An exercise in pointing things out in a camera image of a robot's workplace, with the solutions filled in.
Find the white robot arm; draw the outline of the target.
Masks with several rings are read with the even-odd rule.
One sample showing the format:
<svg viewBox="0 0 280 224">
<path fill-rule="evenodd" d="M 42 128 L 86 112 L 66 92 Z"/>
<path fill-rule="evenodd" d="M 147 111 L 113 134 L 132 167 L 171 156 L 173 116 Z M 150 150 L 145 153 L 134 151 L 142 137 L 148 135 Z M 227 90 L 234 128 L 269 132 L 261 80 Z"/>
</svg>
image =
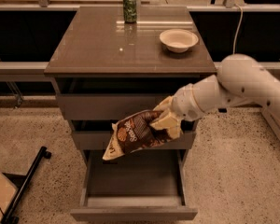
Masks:
<svg viewBox="0 0 280 224">
<path fill-rule="evenodd" d="M 150 126 L 167 130 L 176 139 L 183 120 L 194 121 L 215 108 L 248 103 L 261 105 L 280 121 L 280 81 L 253 58 L 232 54 L 214 75 L 180 88 L 159 103 L 155 109 L 161 115 Z"/>
</svg>

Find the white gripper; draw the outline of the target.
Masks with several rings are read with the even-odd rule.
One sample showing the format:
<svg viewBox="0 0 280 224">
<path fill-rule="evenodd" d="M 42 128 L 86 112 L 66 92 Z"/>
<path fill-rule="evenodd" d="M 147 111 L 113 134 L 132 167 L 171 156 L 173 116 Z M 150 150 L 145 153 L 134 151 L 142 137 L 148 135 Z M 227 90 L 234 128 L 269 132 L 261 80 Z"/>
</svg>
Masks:
<svg viewBox="0 0 280 224">
<path fill-rule="evenodd" d="M 180 88 L 173 97 L 166 97 L 154 107 L 154 111 L 163 112 L 150 126 L 157 131 L 165 130 L 171 139 L 180 137 L 182 120 L 194 121 L 205 115 L 195 101 L 192 84 Z"/>
</svg>

